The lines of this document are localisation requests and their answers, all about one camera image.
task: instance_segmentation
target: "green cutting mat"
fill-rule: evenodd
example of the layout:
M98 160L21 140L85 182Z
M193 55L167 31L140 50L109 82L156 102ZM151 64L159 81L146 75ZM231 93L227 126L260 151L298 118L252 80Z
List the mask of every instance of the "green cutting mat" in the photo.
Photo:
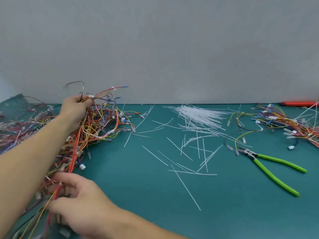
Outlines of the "green cutting mat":
M198 105L202 108L238 110L238 104ZM241 111L251 112L252 104L243 104ZM150 105L126 105L125 110L144 113ZM304 109L284 108L291 118ZM230 115L225 116L225 133L237 131L235 120L227 127ZM152 120L178 127L185 124L182 118L163 105L155 105L137 132L153 130L160 124ZM241 119L246 128L258 129L256 124L244 117ZM138 125L141 118L132 118ZM84 159L86 169L78 174L94 180L115 204L123 209L178 234L190 238L236 238L236 239L277 239L277 238L318 238L319 236L319 149L308 141L300 140L294 150L292 139L286 139L282 129L274 132L252 132L245 135L247 145L257 153L281 158L293 162L308 170L302 174L289 167L260 159L260 161L284 183L297 190L297 198L283 190L270 180L251 160L236 156L226 147L221 147L208 162L208 173L217 176L201 176L179 173L179 176L201 208L196 204L171 169L170 161L197 171L204 160L204 152L198 158L197 142L191 142L183 151L193 159L191 161L166 138L181 147L184 135L186 140L196 137L195 132L165 127L164 129L141 133L150 138L131 135L124 144L129 132L121 132L112 142L101 142L90 146L92 160ZM205 138L205 149L215 151L224 142L223 137ZM234 148L234 142L227 140ZM143 147L169 165L167 167L152 156ZM38 235L43 227L37 230Z

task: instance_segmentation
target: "pliers jaw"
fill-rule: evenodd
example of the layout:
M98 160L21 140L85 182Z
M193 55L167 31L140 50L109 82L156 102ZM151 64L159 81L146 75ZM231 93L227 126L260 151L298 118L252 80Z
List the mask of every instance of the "pliers jaw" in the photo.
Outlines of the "pliers jaw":
M258 156L257 153L255 153L255 152L249 150L248 148L244 149L244 148L239 147L239 148L238 148L238 152L240 152L240 153L246 155L246 156L249 157L251 160L254 160L254 159Z

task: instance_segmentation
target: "hand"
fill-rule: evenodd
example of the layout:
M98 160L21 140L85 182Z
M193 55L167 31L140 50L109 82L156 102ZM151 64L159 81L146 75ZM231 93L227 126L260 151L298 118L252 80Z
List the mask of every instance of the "hand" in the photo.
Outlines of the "hand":
M62 120L68 121L70 133L80 127L80 121L84 118L86 109L94 104L93 99L89 98L89 96L83 96L83 102L80 102L80 99L81 95L66 98L62 103L60 115L58 116Z
M71 173L56 173L54 180L65 184L72 198L60 197L48 204L51 213L62 216L62 222L87 238L111 238L109 219L122 210L114 205L93 181Z

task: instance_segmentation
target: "pliers handle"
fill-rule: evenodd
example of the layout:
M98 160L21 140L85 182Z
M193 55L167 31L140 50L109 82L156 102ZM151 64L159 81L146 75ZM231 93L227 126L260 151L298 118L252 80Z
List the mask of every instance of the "pliers handle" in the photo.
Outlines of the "pliers handle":
M285 190L287 190L288 192L292 193L293 195L295 196L300 196L300 194L294 190L293 188L289 187L288 185L286 185L284 182L282 182L280 179L278 179L276 176L274 176L256 157L259 157L259 158L263 158L263 159L267 159L267 160L270 160L270 161L274 161L274 162L277 162L277 163L281 163L281 164L284 164L284 165L287 165L295 170L298 170L302 173L306 173L307 170L298 166L298 165L295 165L291 162L288 162L286 160L283 160L283 159L279 159L279 158L274 158L274 157L270 157L270 156L267 156L267 155L263 155L263 154L257 154L249 149L245 149L243 150L242 148L239 148L238 149L239 152L247 155L255 164L258 165L258 167L265 172L265 174L267 174L273 181L275 181L278 185L280 185L282 188L284 188Z

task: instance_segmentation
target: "teal work surface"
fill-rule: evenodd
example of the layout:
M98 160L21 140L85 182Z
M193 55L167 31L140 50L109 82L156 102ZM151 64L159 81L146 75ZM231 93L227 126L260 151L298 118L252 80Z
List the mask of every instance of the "teal work surface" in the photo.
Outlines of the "teal work surface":
M238 110L238 104L232 105L198 105L202 108ZM252 104L243 104L241 111L251 112ZM126 105L125 110L133 110L142 114L148 111L150 105ZM291 118L296 117L305 109L284 108ZM229 115L224 116L222 127L224 133L237 138L242 133L236 132L238 127L232 119L227 127ZM95 181L106 195L119 207L155 223L167 230L190 238L318 238L319 236L319 149L306 140L300 140L293 150L293 139L286 139L282 129L263 132L252 132L245 135L248 146L256 153L261 153L288 160L308 170L300 173L287 166L259 159L275 176L297 190L300 197L294 197L269 179L249 158L236 156L225 146L222 146L207 163L208 173L217 176L202 176L179 173L198 206L172 169L171 162L158 151L189 169L197 171L204 161L204 152L193 141L183 148L193 161L181 152L167 139L173 141L179 148L184 136L186 140L196 137L195 132L164 126L154 130L160 124L167 123L173 127L185 124L178 114L163 105L155 105L150 114L138 126L138 135L121 132L112 142L103 141L89 146L91 160L86 157L86 169L77 173ZM132 118L132 123L138 125L142 119ZM249 116L241 119L248 129L258 129ZM224 137L205 137L205 150L215 151L224 143ZM203 149L203 141L199 139L199 148ZM226 141L234 148L234 142ZM160 158L169 166L161 163Z

